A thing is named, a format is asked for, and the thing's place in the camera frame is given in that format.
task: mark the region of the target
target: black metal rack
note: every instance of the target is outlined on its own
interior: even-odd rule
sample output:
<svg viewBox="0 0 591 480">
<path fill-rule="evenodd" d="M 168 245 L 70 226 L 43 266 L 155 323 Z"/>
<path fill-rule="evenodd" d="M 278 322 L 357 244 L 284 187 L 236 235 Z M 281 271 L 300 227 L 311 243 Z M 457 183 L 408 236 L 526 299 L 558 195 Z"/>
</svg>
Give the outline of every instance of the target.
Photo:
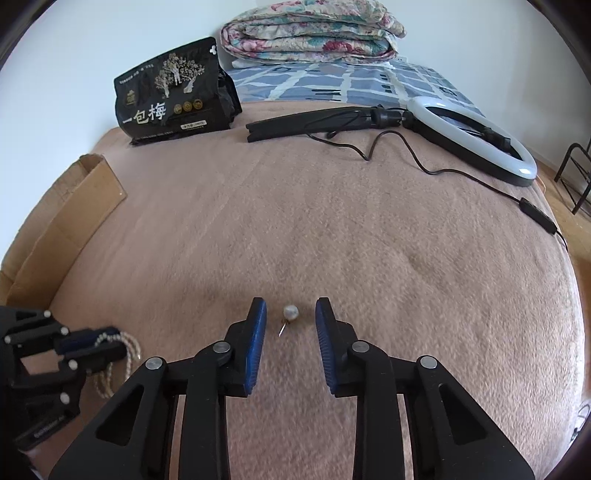
<svg viewBox="0 0 591 480">
<path fill-rule="evenodd" d="M 587 158 L 587 160 L 589 160 L 589 165 L 590 165 L 589 170 L 585 170 L 584 167 L 573 158 L 573 151 L 574 150 L 580 150 L 583 153 L 583 155 Z M 569 194 L 570 199 L 573 201 L 573 203 L 574 203 L 574 208 L 572 210 L 573 215 L 575 213 L 577 213 L 585 203 L 587 203 L 587 204 L 589 204 L 589 206 L 591 206 L 591 203 L 587 199 L 587 197 L 589 196 L 589 193 L 591 192 L 591 156 L 589 155 L 589 150 L 591 150 L 591 138 L 589 139 L 589 143 L 587 144 L 587 148 L 583 148 L 583 146 L 578 143 L 573 143 L 569 147 L 569 149 L 566 151 L 566 155 L 564 156 L 564 160 L 562 161 L 562 165 L 560 166 L 558 173 L 554 177 L 554 181 L 560 180 L 560 183 L 562 183 L 562 185 L 564 186 L 564 189 Z M 577 170 L 579 171 L 579 173 L 583 176 L 583 178 L 587 182 L 587 186 L 585 187 L 585 190 L 582 194 L 580 194 L 567 180 L 562 178 L 562 173 L 564 171 L 564 168 L 566 167 L 566 164 L 569 162 L 569 160 L 571 160 L 574 163 L 574 166 L 577 167 Z M 591 215 L 591 209 L 590 210 L 583 209 L 583 211 L 585 211 L 587 214 Z"/>
</svg>

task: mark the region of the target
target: white ring light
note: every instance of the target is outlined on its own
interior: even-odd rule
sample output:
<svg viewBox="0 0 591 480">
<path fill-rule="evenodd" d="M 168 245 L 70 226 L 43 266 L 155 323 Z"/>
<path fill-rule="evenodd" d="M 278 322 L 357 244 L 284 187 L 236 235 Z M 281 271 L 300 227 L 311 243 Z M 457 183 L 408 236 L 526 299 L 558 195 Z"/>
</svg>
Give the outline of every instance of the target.
<svg viewBox="0 0 591 480">
<path fill-rule="evenodd" d="M 470 135 L 458 127 L 447 122 L 443 118 L 429 111 L 428 107 L 442 108 L 448 111 L 456 112 L 460 115 L 466 116 L 479 124 L 493 129 L 495 132 L 511 139 L 511 146 L 515 149 L 521 160 L 505 153 L 494 145 L 485 140 Z M 478 113 L 468 110 L 455 103 L 446 102 L 445 100 L 432 97 L 414 97 L 408 101 L 407 109 L 414 115 L 414 117 L 421 123 L 447 137 L 449 140 L 457 143 L 461 147 L 478 155 L 483 160 L 491 162 L 492 164 L 506 170 L 507 172 L 518 176 L 528 184 L 535 180 L 538 174 L 538 166 L 535 160 L 527 149 L 512 135 L 509 135 L 502 128 L 495 125 L 488 118 L 478 115 Z"/>
</svg>

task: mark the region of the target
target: blue gripper pad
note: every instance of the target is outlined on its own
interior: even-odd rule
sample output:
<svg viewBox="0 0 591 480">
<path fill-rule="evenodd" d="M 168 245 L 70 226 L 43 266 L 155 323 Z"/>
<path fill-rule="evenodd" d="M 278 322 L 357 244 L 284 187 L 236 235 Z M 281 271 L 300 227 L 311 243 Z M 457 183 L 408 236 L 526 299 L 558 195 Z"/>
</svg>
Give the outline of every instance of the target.
<svg viewBox="0 0 591 480">
<path fill-rule="evenodd" d="M 248 395 L 256 385 L 259 364 L 261 363 L 262 344 L 267 326 L 267 304 L 261 298 L 252 300 L 251 309 L 246 317 L 247 332 L 250 335 L 246 351 L 245 391 Z"/>
</svg>

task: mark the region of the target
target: wooden floor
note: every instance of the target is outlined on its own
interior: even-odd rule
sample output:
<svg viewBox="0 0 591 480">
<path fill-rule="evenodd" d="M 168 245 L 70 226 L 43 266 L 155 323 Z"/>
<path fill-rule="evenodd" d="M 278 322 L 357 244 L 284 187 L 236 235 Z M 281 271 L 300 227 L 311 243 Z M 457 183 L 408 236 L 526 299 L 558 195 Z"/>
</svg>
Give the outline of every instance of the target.
<svg viewBox="0 0 591 480">
<path fill-rule="evenodd" d="M 560 230 L 569 243 L 570 259 L 579 284 L 585 322 L 586 364 L 583 398 L 591 398 L 591 217 L 580 210 L 571 213 L 573 202 L 560 183 L 554 182 L 554 171 L 538 163 L 538 175 L 546 186 L 550 204 Z"/>
</svg>

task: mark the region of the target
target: floral quilt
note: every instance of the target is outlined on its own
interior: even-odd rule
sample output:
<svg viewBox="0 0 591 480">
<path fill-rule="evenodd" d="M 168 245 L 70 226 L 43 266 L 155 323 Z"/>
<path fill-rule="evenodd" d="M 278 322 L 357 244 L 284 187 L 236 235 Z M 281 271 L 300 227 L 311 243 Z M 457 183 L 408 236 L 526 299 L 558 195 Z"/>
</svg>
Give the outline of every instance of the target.
<svg viewBox="0 0 591 480">
<path fill-rule="evenodd" d="M 367 64 L 396 57 L 396 38 L 405 35 L 376 0 L 293 0 L 246 11 L 220 36 L 239 59 Z"/>
</svg>

